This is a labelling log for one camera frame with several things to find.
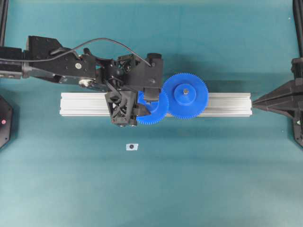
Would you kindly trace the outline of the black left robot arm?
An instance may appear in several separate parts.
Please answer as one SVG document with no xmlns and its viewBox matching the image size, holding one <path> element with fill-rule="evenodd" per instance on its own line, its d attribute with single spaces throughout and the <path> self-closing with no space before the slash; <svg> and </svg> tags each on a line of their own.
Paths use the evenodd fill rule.
<svg viewBox="0 0 303 227">
<path fill-rule="evenodd" d="M 29 36 L 26 49 L 1 47 L 0 75 L 8 79 L 38 78 L 57 84 L 78 84 L 105 93 L 112 119 L 134 119 L 150 111 L 138 101 L 160 98 L 163 59 L 159 53 L 140 57 L 134 51 L 113 58 L 93 55 L 85 44 L 83 53 L 63 47 L 58 40 Z"/>
</svg>

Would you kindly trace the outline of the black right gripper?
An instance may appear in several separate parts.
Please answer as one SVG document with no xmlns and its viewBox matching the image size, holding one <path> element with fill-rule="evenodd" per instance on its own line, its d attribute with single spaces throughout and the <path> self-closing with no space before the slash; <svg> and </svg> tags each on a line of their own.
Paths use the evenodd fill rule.
<svg viewBox="0 0 303 227">
<path fill-rule="evenodd" d="M 303 58 L 294 58 L 291 63 L 291 72 L 294 75 L 294 79 L 254 100 L 252 107 L 266 112 L 292 116 L 294 140 L 303 147 Z M 294 102 L 293 111 L 284 110 L 276 106 L 257 104 L 289 95 L 291 95 Z"/>
</svg>

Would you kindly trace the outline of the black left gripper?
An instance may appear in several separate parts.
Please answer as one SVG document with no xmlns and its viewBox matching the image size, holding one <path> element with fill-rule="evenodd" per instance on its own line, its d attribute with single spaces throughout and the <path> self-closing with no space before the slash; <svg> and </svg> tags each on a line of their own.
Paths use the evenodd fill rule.
<svg viewBox="0 0 303 227">
<path fill-rule="evenodd" d="M 146 62 L 133 54 L 123 55 L 117 60 L 97 58 L 96 83 L 105 86 L 106 82 L 115 89 L 131 88 L 143 91 L 145 101 L 158 101 L 162 87 L 163 59 L 159 53 L 147 54 Z M 134 106 L 137 117 L 151 115 L 143 104 Z"/>
</svg>

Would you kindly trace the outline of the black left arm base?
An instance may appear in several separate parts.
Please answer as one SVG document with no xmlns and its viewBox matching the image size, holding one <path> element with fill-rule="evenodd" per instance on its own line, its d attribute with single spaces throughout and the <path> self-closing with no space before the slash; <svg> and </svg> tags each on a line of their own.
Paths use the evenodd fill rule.
<svg viewBox="0 0 303 227">
<path fill-rule="evenodd" d="M 0 148 L 10 140 L 13 108 L 0 96 Z"/>
</svg>

